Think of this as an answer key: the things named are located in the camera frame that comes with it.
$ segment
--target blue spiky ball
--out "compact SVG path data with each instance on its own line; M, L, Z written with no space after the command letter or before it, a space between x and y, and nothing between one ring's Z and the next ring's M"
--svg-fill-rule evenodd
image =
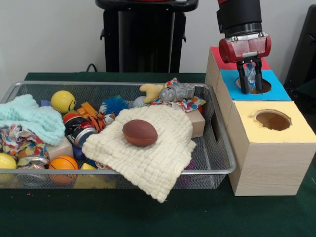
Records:
M115 115L119 115L122 110L129 108L128 103L119 95L103 100L101 106L103 106L103 112L106 115L112 113L115 113Z

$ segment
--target cream knitted blanket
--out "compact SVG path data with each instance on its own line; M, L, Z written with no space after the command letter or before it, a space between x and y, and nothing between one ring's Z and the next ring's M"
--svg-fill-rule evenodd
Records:
M139 148L124 138L123 126L133 119L151 123L155 144ZM196 144L192 124L181 110L166 105L123 110L100 134L91 135L82 151L90 159L108 165L148 195L164 202L183 169L189 165Z

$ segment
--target blue lid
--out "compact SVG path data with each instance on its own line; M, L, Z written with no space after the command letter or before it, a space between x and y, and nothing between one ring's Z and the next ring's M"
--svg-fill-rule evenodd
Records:
M237 70L221 70L224 83L233 100L276 100L276 101L291 101L291 98L286 93L283 85L275 76L273 71L262 71L263 79L269 82L272 86L269 92L263 94L244 94L241 89L236 86L236 80L239 78Z

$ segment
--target black cable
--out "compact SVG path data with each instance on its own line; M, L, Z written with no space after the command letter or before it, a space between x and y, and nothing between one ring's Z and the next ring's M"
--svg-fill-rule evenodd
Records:
M97 68L96 68L96 66L95 66L93 63L90 63L89 66L87 67L86 72L89 72L89 70L90 70L91 67L93 67L93 69L94 69L95 72L98 71Z

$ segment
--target light blue towel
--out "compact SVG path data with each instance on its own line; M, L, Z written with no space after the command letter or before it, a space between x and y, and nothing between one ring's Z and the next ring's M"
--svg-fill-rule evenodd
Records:
M65 136L60 113L52 107L39 107L32 95L22 95L0 104L0 128L21 125L31 130L43 142L59 145Z

